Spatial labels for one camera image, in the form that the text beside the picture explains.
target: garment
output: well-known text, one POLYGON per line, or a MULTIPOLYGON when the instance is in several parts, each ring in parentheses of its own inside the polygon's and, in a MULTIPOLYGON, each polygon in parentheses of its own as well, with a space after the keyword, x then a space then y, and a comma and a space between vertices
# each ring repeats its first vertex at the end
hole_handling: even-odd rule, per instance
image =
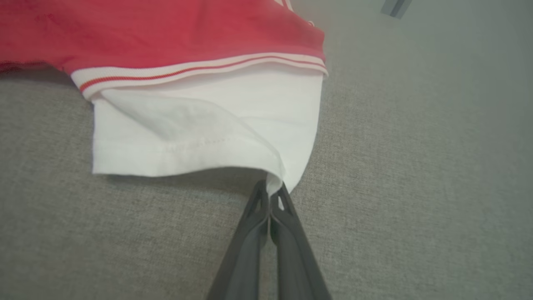
POLYGON ((95 103, 95 173, 254 167, 271 174, 273 192, 285 167, 296 164, 289 173, 299 175, 290 181, 299 180, 320 99, 319 88, 306 86, 320 85, 326 72, 324 35, 294 14, 288 0, 8 1, 0 4, 0 19, 0 70, 50 64, 95 103), (197 81, 197 88, 184 88, 184 80, 197 81), (277 99, 253 99, 254 86, 277 89, 277 99), (298 88, 307 96, 295 96, 298 88), (202 94, 215 90, 219 95, 202 94), (308 132, 305 141, 284 136, 289 128, 298 136, 298 126, 300 134, 308 132), (303 153, 274 142, 276 134, 288 145, 306 145, 299 147, 303 153))

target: red stripe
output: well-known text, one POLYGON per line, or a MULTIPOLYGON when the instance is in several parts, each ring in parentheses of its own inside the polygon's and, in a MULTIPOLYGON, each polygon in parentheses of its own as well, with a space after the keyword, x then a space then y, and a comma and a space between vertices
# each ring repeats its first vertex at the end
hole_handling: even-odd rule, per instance
POLYGON ((196 71, 196 70, 209 70, 209 69, 227 68, 227 67, 232 67, 232 66, 235 66, 235 65, 238 65, 238 64, 243 64, 245 62, 258 60, 258 59, 264 59, 264 58, 277 58, 277 59, 283 59, 283 60, 292 61, 292 62, 298 62, 298 63, 301 63, 301 64, 309 64, 309 65, 316 65, 316 66, 324 67, 323 65, 318 64, 316 62, 309 62, 309 61, 302 61, 302 60, 292 60, 292 59, 278 57, 278 56, 263 56, 263 57, 249 58, 249 59, 245 59, 245 60, 242 60, 242 61, 237 61, 237 62, 233 62, 231 64, 226 64, 226 65, 221 65, 221 66, 194 67, 194 68, 183 69, 183 70, 180 70, 180 71, 176 71, 176 72, 172 72, 172 73, 168 73, 168 74, 163 74, 163 75, 156 75, 156 76, 148 76, 148 77, 131 77, 131 76, 101 77, 101 78, 96 78, 96 79, 92 79, 92 80, 87 81, 86 83, 82 84, 79 87, 79 89, 80 89, 81 92, 83 92, 85 89, 87 89, 89 86, 91 86, 93 84, 102 83, 102 82, 106 82, 106 81, 113 81, 113 80, 154 80, 154 79, 171 77, 171 76, 174 76, 174 75, 179 75, 179 74, 183 74, 183 73, 190 72, 190 71, 196 71))

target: gray woven fabric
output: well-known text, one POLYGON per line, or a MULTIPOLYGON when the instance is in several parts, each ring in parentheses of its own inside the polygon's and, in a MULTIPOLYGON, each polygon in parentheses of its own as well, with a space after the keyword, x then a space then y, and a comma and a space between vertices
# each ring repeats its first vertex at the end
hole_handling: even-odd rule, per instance
MULTIPOLYGON (((533 64, 517 55, 531 41, 507 43, 504 27, 490 32, 505 47, 487 44, 468 18, 425 14, 440 7, 413 1, 397 20, 379 5, 293 2, 327 33, 317 141, 292 198, 331 294, 532 299, 533 64)), ((91 135, 65 75, 0 78, 0 299, 205 297, 263 174, 92 176, 91 135)), ((276 280, 269 242, 262 299, 276 280)))

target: red fabric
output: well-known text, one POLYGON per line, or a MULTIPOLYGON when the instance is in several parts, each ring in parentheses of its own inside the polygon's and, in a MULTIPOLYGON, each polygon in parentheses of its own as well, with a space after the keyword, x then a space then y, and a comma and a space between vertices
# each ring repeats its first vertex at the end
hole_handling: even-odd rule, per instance
POLYGON ((70 74, 265 52, 324 60, 323 40, 274 0, 0 1, 0 70, 45 62, 70 74))

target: white cloth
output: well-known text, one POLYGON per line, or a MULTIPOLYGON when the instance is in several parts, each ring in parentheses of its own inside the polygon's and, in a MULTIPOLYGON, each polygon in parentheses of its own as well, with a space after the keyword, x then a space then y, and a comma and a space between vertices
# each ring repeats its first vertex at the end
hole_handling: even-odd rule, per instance
POLYGON ((261 64, 106 89, 94 103, 93 173, 168 176, 219 167, 300 181, 317 132, 323 73, 261 64))

